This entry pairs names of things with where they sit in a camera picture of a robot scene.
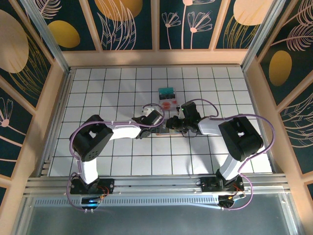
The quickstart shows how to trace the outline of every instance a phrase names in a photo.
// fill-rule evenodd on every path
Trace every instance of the wall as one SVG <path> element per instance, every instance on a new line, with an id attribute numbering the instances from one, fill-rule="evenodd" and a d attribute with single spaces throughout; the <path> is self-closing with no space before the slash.
<path id="1" fill-rule="evenodd" d="M 272 0 L 37 4 L 70 66 L 241 64 Z"/>
<path id="2" fill-rule="evenodd" d="M 63 71 L 15 1 L 1 1 L 0 21 L 0 226 L 5 235 L 41 157 Z"/>
<path id="3" fill-rule="evenodd" d="M 284 8 L 246 74 L 259 114 L 276 130 L 273 157 L 306 233 L 313 234 L 313 2 L 291 0 Z"/>

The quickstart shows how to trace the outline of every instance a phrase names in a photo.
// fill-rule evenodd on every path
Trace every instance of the white grid floor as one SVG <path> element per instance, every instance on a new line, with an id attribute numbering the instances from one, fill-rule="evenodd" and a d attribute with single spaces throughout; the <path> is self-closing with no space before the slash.
<path id="1" fill-rule="evenodd" d="M 68 138 L 90 116 L 138 117 L 143 105 L 158 103 L 158 89 L 163 87 L 176 89 L 179 104 L 194 98 L 211 101 L 220 109 L 220 117 L 254 113 L 240 67 L 77 69 L 48 175 L 69 176 L 77 171 Z M 215 113 L 206 103 L 196 104 L 201 116 Z M 175 114 L 167 112 L 166 117 Z M 260 132 L 257 120 L 250 121 Z M 152 134 L 142 140 L 110 141 L 97 158 L 97 170 L 101 176 L 215 173 L 227 154 L 222 137 Z M 243 169 L 243 173 L 264 172 L 272 172 L 266 154 Z"/>

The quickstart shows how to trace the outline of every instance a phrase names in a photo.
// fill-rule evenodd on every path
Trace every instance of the robotic arm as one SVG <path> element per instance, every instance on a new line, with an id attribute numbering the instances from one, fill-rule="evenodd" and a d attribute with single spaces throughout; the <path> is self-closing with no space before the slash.
<path id="1" fill-rule="evenodd" d="M 216 172 L 215 177 L 201 177 L 203 192 L 232 191 L 234 184 L 244 190 L 238 169 L 244 160 L 263 147 L 263 140 L 246 117 L 237 117 L 230 121 L 201 118 L 194 102 L 187 102 L 178 107 L 178 116 L 169 118 L 166 127 L 182 133 L 191 131 L 197 135 L 222 136 L 229 155 L 225 163 Z M 110 140 L 120 138 L 142 139 L 157 132 L 157 127 L 139 127 L 135 123 L 156 125 L 162 115 L 152 107 L 143 110 L 143 116 L 135 117 L 127 125 L 91 124 L 82 128 L 73 139 L 73 149 L 80 156 L 80 184 L 88 194 L 98 191 L 99 177 L 96 168 L 96 157 L 100 155 Z M 91 116 L 85 123 L 103 121 L 99 115 Z"/>

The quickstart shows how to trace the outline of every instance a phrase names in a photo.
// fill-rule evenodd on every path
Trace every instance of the floor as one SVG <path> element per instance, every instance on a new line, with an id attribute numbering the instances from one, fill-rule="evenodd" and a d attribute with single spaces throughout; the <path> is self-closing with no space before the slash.
<path id="1" fill-rule="evenodd" d="M 176 89 L 179 104 L 194 98 L 213 102 L 221 117 L 254 113 L 240 67 L 77 69 L 48 175 L 68 176 L 77 171 L 68 138 L 90 116 L 99 114 L 104 120 L 138 117 L 143 105 L 158 103 L 158 89 L 164 87 Z M 201 116 L 215 114 L 212 106 L 196 104 Z M 167 112 L 166 116 L 175 114 Z M 250 122 L 260 132 L 257 120 Z M 101 176 L 215 173 L 227 154 L 219 136 L 152 134 L 142 140 L 110 141 L 97 158 L 97 170 Z M 253 159 L 242 172 L 272 172 L 268 156 Z"/>

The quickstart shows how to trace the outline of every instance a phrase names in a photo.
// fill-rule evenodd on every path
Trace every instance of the yellow oval shape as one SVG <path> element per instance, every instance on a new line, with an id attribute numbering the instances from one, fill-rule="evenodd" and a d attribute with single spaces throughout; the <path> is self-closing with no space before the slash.
<path id="1" fill-rule="evenodd" d="M 66 48 L 73 48 L 79 45 L 79 34 L 69 23 L 65 21 L 53 21 L 48 27 L 58 45 Z"/>
<path id="2" fill-rule="evenodd" d="M 27 35 L 20 23 L 3 10 L 0 10 L 0 22 L 0 68 L 18 73 L 28 60 Z"/>
<path id="3" fill-rule="evenodd" d="M 234 18 L 242 25 L 261 24 L 273 0 L 236 0 Z"/>
<path id="4" fill-rule="evenodd" d="M 288 52 L 279 50 L 269 64 L 269 80 L 274 86 L 283 85 L 288 79 L 292 68 L 292 59 Z"/>
<path id="5" fill-rule="evenodd" d="M 113 21 L 125 21 L 129 17 L 123 14 L 120 1 L 134 18 L 141 12 L 142 0 L 95 0 L 95 3 L 105 17 Z"/>

